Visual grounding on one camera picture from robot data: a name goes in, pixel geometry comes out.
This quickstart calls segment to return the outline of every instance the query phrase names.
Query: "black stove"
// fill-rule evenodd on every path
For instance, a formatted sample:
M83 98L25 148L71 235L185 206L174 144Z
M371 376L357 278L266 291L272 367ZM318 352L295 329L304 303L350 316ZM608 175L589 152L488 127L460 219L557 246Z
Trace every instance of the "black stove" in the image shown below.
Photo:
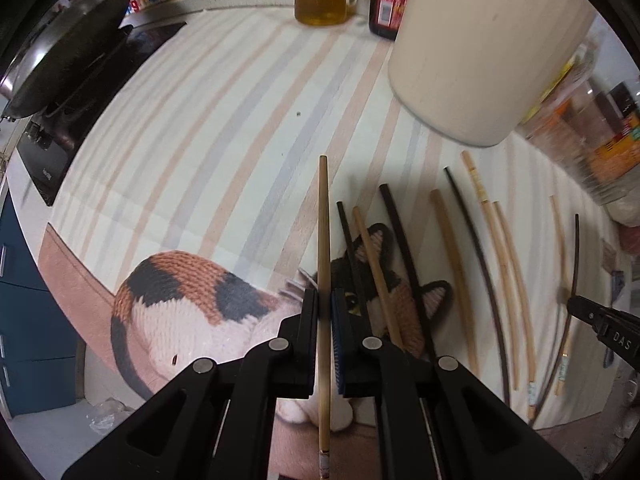
M18 152L47 205L52 205L80 145L109 102L140 66L173 37L184 22L132 30L120 28L80 83L31 117Z

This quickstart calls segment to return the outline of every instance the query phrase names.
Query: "silver rivet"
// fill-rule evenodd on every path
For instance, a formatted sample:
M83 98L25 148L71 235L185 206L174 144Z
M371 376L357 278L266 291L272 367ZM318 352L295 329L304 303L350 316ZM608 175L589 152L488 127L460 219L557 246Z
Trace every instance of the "silver rivet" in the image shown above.
M456 361L453 357L445 355L444 357L441 357L440 359L438 359L438 365L443 370L446 370L447 372L452 372L453 370L458 368L458 361Z
M213 361L206 357L201 357L193 363L193 371L197 374L205 374L213 368Z
M362 346L367 350L378 350L382 348L382 341L377 337L369 336L362 340Z
M269 341L269 348L277 352L281 350L286 350L288 347L289 347L289 341L287 341L283 337L277 337L276 339L272 339L271 341Z

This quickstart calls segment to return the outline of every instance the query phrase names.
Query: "blue cabinet door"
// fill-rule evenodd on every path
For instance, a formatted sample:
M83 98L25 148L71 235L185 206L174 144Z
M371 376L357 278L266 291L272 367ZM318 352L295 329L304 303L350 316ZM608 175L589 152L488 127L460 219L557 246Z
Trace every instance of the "blue cabinet door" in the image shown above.
M0 214L0 282L48 290L24 240L9 193Z
M4 362L0 383L12 416L76 403L76 359Z
M78 334L48 291L0 283L0 358L20 362L76 355Z

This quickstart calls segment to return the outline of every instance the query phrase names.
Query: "striped tablecloth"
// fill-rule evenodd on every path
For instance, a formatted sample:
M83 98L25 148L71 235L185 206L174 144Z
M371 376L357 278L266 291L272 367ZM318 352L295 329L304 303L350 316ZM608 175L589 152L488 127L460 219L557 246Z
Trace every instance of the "striped tablecloth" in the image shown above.
M462 147L394 98L386 74L392 45L372 36L360 17L308 28L295 22L291 9L201 13L150 58L97 121L63 183L51 224L112 292L141 260L171 249L210 258L275 292L299 266L316 270L317 168L325 153L332 202L360 206L368 224L388 224L377 187L389 183L420 280L453 283L429 200L439 187L465 259L481 379L500 395L488 298L442 171L450 166L462 186L498 284L488 232L460 161ZM604 304L610 285L600 266L600 239L617 248L616 234L602 208L515 134L471 152L513 231L540 384L564 316L556 300L559 257L549 196L558 197L570 257L573 214L580 213L578 293ZM345 245L335 208L332 222L336 258ZM399 261L394 268L402 273ZM572 339L565 394L552 396L540 427L596 413L609 393L614 369L602 368L604 348L577 322ZM454 306L435 335L438 353L466 364L464 341ZM526 370L524 348L518 359ZM524 416L526 373L521 376L512 399Z

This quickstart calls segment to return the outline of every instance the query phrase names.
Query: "cat print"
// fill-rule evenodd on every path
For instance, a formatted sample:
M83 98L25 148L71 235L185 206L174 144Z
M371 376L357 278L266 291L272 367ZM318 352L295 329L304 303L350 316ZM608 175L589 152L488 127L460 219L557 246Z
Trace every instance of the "cat print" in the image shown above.
M384 224L373 225L369 232L378 250L405 345L414 355L419 355L424 342L410 288L406 280L389 267L393 247L391 232ZM354 246L372 327L377 335L383 336L385 325L379 314L377 293L361 238L357 238ZM313 285L315 277L301 272L303 280ZM332 261L333 287L345 290L353 309L357 303L350 276L346 254ZM111 345L118 370L140 396L151 397L151 390L137 375L129 355L129 330L148 351L156 371L167 380L201 356L209 356L219 363L240 358L253 346L277 336L280 322L300 312L302 301L298 293L303 286L293 281L289 286L293 291L284 290L274 295L256 289L218 264L194 254L169 251L150 256L122 283L114 301ZM428 316L441 311L450 296L447 282L425 285ZM335 384L332 384L332 393L332 430L339 431L350 425L353 413L349 402L338 395ZM316 393L310 399L279 399L276 413L287 422L317 424Z

